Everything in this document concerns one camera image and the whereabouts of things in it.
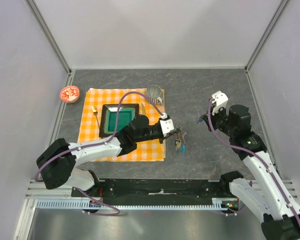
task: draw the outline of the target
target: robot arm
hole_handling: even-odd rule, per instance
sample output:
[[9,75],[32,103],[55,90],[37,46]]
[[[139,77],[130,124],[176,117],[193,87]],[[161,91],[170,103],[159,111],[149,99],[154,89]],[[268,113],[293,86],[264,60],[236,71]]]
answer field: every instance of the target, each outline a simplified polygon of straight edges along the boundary
[[99,158],[126,155],[137,148],[138,142],[159,139],[163,143],[164,139],[179,131],[166,113],[154,125],[149,125],[145,115],[138,115],[114,136],[104,139],[67,143],[64,138],[59,138],[37,159],[36,164],[41,168],[51,158],[65,153],[41,171],[46,188],[55,189],[66,185],[87,191],[98,185],[99,180],[94,172],[75,167]]
[[229,191],[258,218],[267,240],[299,239],[300,225],[296,215],[300,219],[300,205],[290,195],[279,177],[262,139],[251,131],[249,109],[243,105],[233,105],[227,115],[227,102],[228,98],[224,93],[221,91],[214,93],[210,100],[212,110],[208,110],[200,120],[205,121],[210,132],[218,129],[229,137],[230,144],[227,142],[224,144],[232,147],[249,168],[259,183],[263,196],[238,175],[229,181]]

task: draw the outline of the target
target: yellow checkered placemat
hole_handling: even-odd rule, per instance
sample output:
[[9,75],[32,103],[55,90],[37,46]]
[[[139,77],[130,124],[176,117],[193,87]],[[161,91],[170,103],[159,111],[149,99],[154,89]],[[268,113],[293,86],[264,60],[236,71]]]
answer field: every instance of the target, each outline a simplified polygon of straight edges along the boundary
[[[118,104],[121,97],[132,91],[146,94],[146,88],[137,89],[94,89],[90,88],[86,92],[83,112],[80,124],[80,132],[78,143],[85,143],[101,139],[99,137],[99,128],[97,119],[92,112],[92,106],[96,106],[98,111],[98,120],[101,123],[102,107],[104,104]],[[138,94],[130,94],[125,97],[123,104],[139,104],[139,113],[141,113],[141,103],[144,105],[145,114],[149,118],[149,124],[154,125],[158,122],[160,114],[155,108],[146,101],[145,98]],[[164,105],[157,105],[161,112],[165,111]],[[118,157],[103,157],[96,159],[96,162],[112,161],[112,162],[151,162],[163,161],[165,157],[165,143],[159,143],[158,139],[151,141],[143,141],[137,143],[137,149],[133,152]]]

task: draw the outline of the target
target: shiny gray floor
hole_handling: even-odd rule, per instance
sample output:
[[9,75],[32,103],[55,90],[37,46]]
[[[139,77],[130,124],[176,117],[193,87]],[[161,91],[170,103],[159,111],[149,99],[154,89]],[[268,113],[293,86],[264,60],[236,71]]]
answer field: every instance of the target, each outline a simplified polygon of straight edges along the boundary
[[221,145],[204,123],[196,124],[207,111],[207,102],[216,91],[229,97],[228,106],[249,107],[252,129],[263,137],[257,110],[243,69],[113,69],[77,70],[73,85],[80,99],[68,104],[59,137],[77,142],[86,91],[89,88],[127,89],[159,85],[165,89],[165,109],[176,125],[187,132],[186,154],[175,150],[174,139],[166,144],[163,162],[89,162],[81,166],[100,178],[219,179],[221,174],[238,170],[254,179],[237,155]]
[[28,240],[265,240],[257,218],[210,211],[141,211],[88,216],[77,210],[37,209]]

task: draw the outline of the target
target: stone textured surface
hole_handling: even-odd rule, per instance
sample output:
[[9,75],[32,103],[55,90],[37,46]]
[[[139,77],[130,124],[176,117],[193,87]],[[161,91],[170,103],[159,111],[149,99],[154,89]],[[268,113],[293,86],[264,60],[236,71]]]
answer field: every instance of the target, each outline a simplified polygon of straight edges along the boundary
[[247,179],[254,177],[238,156],[208,131],[205,123],[196,124],[207,111],[208,99],[216,91],[229,97],[228,107],[249,107],[252,130],[263,138],[260,121],[243,69],[109,69],[77,70],[73,85],[80,99],[68,104],[59,137],[77,142],[86,91],[96,89],[165,89],[165,109],[176,125],[186,132],[186,153],[175,150],[173,137],[166,143],[166,159],[161,162],[88,162],[80,166],[93,170],[100,178],[219,179],[221,174],[238,170]]

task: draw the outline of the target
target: fork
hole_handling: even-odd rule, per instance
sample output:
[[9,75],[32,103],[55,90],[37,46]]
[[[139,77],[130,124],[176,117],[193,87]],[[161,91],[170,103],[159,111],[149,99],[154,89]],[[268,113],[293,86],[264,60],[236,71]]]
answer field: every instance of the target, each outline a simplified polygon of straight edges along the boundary
[[92,108],[93,115],[95,115],[96,122],[98,123],[98,127],[100,129],[100,124],[99,124],[99,120],[98,120],[98,110],[97,110],[97,107],[96,106],[91,106],[91,108]]

